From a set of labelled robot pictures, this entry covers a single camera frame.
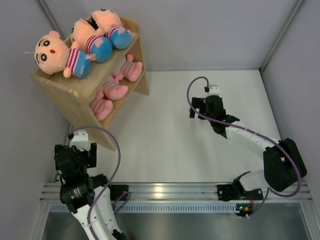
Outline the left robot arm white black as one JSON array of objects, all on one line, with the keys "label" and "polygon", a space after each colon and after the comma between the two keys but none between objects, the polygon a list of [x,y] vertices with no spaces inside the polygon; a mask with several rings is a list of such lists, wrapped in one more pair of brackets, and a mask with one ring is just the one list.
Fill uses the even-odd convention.
[{"label": "left robot arm white black", "polygon": [[113,187],[104,174],[90,176],[89,168],[97,166],[97,145],[88,150],[57,144],[54,147],[55,168],[61,171],[60,201],[81,224],[90,240],[126,240],[117,224],[110,197]]}]

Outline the boy plush doll blue pants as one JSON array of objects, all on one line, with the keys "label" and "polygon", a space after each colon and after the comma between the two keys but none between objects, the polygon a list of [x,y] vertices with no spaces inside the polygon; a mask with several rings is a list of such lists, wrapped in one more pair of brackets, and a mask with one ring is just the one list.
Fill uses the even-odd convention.
[{"label": "boy plush doll blue pants", "polygon": [[105,36],[105,32],[100,29],[94,29],[85,19],[77,20],[70,34],[70,41],[73,44],[77,42],[77,47],[92,56],[91,60],[98,63],[107,62],[113,51],[110,40]]}]

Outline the pink striped plush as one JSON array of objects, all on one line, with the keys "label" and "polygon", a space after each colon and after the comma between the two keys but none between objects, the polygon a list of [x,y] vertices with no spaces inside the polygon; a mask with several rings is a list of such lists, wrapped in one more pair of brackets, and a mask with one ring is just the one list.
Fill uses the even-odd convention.
[{"label": "pink striped plush", "polygon": [[111,75],[116,81],[121,81],[123,78],[126,78],[130,82],[135,82],[140,77],[142,70],[143,63],[134,61],[133,55],[127,54],[121,59]]},{"label": "pink striped plush", "polygon": [[105,98],[102,91],[98,91],[96,97],[89,104],[98,121],[104,120],[113,110],[113,102]]},{"label": "pink striped plush", "polygon": [[119,100],[123,98],[128,92],[128,87],[126,85],[120,85],[115,81],[106,81],[96,93],[98,99],[106,97],[109,100]]}]

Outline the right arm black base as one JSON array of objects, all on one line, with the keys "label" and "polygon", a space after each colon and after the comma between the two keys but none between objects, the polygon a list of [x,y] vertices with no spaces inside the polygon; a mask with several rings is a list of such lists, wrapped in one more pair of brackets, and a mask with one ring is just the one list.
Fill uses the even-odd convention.
[{"label": "right arm black base", "polygon": [[263,200],[264,196],[261,189],[246,191],[242,186],[232,184],[218,184],[217,196],[220,201],[229,202],[236,200]]}]

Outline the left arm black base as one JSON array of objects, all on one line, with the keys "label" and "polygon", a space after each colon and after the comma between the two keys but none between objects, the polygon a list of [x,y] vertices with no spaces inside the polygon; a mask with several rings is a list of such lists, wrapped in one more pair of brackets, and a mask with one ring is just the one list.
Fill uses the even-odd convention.
[{"label": "left arm black base", "polygon": [[110,190],[110,200],[125,201],[128,198],[129,186],[127,184],[111,184],[109,186]]}]

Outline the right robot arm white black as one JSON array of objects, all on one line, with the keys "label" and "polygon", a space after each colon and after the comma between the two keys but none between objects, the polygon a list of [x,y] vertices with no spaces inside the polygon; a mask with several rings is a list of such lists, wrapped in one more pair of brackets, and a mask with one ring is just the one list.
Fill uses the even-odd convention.
[{"label": "right robot arm white black", "polygon": [[233,192],[238,198],[244,199],[253,190],[267,187],[282,192],[298,182],[297,172],[288,157],[293,160],[301,178],[307,175],[302,156],[292,139],[269,141],[261,137],[246,128],[239,118],[226,114],[223,99],[218,95],[209,95],[206,98],[193,97],[191,105],[190,118],[195,117],[194,110],[198,109],[199,119],[211,118],[209,122],[216,134],[237,142],[263,161],[262,169],[245,172],[234,179],[234,182],[238,183],[233,186]]}]

